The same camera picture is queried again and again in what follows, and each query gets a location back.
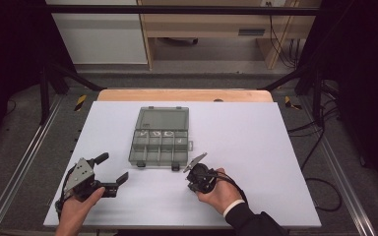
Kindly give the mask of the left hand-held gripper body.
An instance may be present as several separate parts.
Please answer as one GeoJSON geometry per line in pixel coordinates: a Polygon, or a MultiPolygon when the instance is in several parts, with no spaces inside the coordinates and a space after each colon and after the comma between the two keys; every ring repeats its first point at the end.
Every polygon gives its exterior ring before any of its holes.
{"type": "Polygon", "coordinates": [[[101,183],[95,179],[95,159],[86,160],[80,158],[73,167],[73,171],[67,175],[66,185],[63,187],[63,200],[76,197],[80,201],[86,200],[94,191],[104,187],[104,198],[115,198],[118,185],[116,183],[101,183]]]}

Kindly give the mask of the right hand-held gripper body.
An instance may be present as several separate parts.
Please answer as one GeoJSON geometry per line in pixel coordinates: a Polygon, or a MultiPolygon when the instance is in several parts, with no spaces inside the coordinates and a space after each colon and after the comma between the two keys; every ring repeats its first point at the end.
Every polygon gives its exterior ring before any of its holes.
{"type": "Polygon", "coordinates": [[[210,193],[217,182],[217,173],[214,169],[209,169],[201,160],[207,155],[206,152],[193,158],[184,168],[183,172],[188,173],[186,180],[189,182],[188,188],[193,192],[203,194],[210,193]]]}

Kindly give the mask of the grey transparent organizer box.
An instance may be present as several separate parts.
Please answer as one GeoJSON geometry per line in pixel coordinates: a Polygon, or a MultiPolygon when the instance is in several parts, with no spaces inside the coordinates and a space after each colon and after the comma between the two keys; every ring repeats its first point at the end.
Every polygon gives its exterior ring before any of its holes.
{"type": "Polygon", "coordinates": [[[188,161],[189,108],[142,107],[128,160],[136,167],[169,167],[179,171],[188,161]]]}

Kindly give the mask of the person's right hand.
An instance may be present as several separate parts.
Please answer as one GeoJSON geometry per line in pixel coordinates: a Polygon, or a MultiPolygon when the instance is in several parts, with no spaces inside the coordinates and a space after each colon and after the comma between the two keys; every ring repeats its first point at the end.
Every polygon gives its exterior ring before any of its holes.
{"type": "Polygon", "coordinates": [[[243,203],[243,199],[237,188],[224,180],[225,170],[218,168],[217,172],[220,178],[213,190],[208,194],[197,192],[196,196],[200,202],[212,206],[219,214],[225,216],[232,207],[243,203]]]}

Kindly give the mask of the person's left hand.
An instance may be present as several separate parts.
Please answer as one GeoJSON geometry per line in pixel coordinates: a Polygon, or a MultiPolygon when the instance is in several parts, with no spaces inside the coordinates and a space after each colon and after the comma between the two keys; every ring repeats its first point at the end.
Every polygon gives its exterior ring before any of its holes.
{"type": "Polygon", "coordinates": [[[104,187],[98,188],[83,202],[74,198],[68,199],[64,203],[57,229],[63,231],[79,230],[92,207],[101,199],[104,191],[104,187]]]}

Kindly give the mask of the left yellow clamp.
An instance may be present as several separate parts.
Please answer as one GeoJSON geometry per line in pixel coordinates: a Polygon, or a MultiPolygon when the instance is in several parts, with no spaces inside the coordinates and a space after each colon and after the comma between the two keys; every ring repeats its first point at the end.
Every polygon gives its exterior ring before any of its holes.
{"type": "Polygon", "coordinates": [[[80,111],[81,110],[86,98],[87,98],[87,96],[85,94],[82,94],[82,95],[79,96],[77,103],[76,103],[76,106],[74,108],[74,111],[80,111]]]}

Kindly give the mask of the yellow clamp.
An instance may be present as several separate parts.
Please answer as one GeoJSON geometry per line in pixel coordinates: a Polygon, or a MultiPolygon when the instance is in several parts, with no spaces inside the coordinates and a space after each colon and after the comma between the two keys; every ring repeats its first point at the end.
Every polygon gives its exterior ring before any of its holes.
{"type": "Polygon", "coordinates": [[[301,105],[297,105],[297,104],[293,104],[290,101],[289,96],[285,96],[284,97],[284,104],[285,104],[285,107],[287,107],[287,108],[293,108],[293,109],[296,109],[296,110],[302,110],[302,106],[301,105]]]}
{"type": "Polygon", "coordinates": [[[86,98],[87,98],[87,96],[85,94],[82,94],[82,95],[79,96],[77,103],[76,103],[76,106],[74,108],[74,111],[80,111],[81,110],[86,98]]]}

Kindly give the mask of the white board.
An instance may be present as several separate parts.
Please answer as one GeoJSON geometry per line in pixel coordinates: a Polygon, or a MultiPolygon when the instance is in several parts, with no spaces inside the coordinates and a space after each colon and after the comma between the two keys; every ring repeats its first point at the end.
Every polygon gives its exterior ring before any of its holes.
{"type": "MultiPolygon", "coordinates": [[[[71,160],[104,152],[95,177],[129,178],[115,198],[100,200],[85,223],[109,229],[221,229],[227,226],[211,206],[189,190],[184,171],[136,168],[128,161],[143,103],[96,101],[71,160]]],[[[204,156],[223,168],[244,191],[251,209],[269,214],[286,228],[318,227],[321,222],[300,171],[279,107],[274,102],[188,102],[191,157],[204,156]]]]}

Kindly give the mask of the black metal stand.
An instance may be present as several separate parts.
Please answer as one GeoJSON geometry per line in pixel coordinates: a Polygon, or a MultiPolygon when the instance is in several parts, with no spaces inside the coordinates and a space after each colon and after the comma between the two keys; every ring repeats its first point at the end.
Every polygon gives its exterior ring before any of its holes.
{"type": "Polygon", "coordinates": [[[40,125],[44,124],[50,116],[49,92],[48,85],[51,85],[57,94],[66,94],[69,90],[65,78],[70,78],[75,82],[85,86],[93,91],[102,91],[100,87],[87,79],[81,77],[77,72],[68,70],[58,64],[47,63],[39,72],[40,102],[41,102],[41,119],[40,125]]]}
{"type": "Polygon", "coordinates": [[[309,63],[299,67],[298,69],[283,76],[281,79],[266,85],[259,90],[272,91],[287,82],[299,79],[295,86],[295,93],[297,95],[304,95],[313,89],[312,95],[312,118],[318,126],[323,124],[323,117],[321,111],[321,93],[322,93],[322,73],[317,66],[309,63]]]}

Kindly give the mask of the wooden table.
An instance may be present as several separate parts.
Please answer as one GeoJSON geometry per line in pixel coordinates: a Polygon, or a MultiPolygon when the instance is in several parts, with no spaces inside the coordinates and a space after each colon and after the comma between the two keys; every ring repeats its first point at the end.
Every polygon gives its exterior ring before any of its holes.
{"type": "Polygon", "coordinates": [[[180,89],[119,88],[102,90],[97,101],[218,101],[273,102],[266,90],[256,89],[180,89]]]}

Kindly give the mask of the right yellow clamp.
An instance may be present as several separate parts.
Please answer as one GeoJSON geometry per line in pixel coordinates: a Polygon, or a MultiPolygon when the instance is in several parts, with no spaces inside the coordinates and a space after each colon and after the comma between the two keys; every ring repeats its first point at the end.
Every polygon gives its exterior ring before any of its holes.
{"type": "Polygon", "coordinates": [[[290,101],[289,96],[285,96],[284,97],[284,104],[285,104],[285,107],[287,107],[287,108],[293,108],[293,109],[296,109],[296,110],[302,110],[302,106],[301,105],[297,105],[297,104],[293,104],[290,101]]]}

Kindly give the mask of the white cabinet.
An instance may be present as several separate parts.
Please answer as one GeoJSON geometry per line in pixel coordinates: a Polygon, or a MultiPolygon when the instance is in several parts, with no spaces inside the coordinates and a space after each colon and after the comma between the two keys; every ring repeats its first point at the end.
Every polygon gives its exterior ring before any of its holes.
{"type": "Polygon", "coordinates": [[[75,65],[147,64],[138,14],[53,14],[75,65]]]}

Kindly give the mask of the light wooden desk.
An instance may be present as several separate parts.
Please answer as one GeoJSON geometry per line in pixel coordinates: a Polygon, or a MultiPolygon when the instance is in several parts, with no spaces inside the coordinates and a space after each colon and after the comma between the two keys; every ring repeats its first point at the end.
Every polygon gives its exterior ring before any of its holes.
{"type": "MultiPolygon", "coordinates": [[[[322,0],[137,0],[140,6],[227,6],[318,8],[322,0]]],[[[269,69],[290,39],[305,39],[312,16],[143,14],[147,38],[250,37],[257,41],[269,69]]]]}

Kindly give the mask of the black metal crossbar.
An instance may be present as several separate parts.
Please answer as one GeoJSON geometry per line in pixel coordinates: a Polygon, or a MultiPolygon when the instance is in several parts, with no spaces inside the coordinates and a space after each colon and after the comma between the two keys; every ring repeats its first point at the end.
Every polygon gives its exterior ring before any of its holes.
{"type": "Polygon", "coordinates": [[[45,5],[50,13],[317,16],[318,8],[227,6],[45,5]]]}

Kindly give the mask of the aluminium floor rail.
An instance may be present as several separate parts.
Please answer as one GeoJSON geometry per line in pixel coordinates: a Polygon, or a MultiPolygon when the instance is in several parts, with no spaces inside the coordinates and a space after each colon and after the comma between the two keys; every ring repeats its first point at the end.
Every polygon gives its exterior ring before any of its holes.
{"type": "Polygon", "coordinates": [[[320,135],[319,138],[321,139],[321,150],[323,155],[359,235],[376,236],[374,227],[372,226],[372,223],[369,220],[356,192],[349,182],[346,173],[337,160],[328,139],[324,135],[320,135]]]}
{"type": "Polygon", "coordinates": [[[64,97],[62,95],[55,95],[54,100],[50,106],[49,115],[44,120],[44,122],[38,126],[32,140],[29,143],[23,157],[21,158],[17,168],[15,169],[11,179],[6,185],[3,193],[0,196],[0,224],[11,205],[14,197],[16,196],[18,190],[20,189],[22,182],[28,173],[32,162],[34,161],[42,142],[44,141],[52,123],[57,115],[60,105],[64,97]]]}

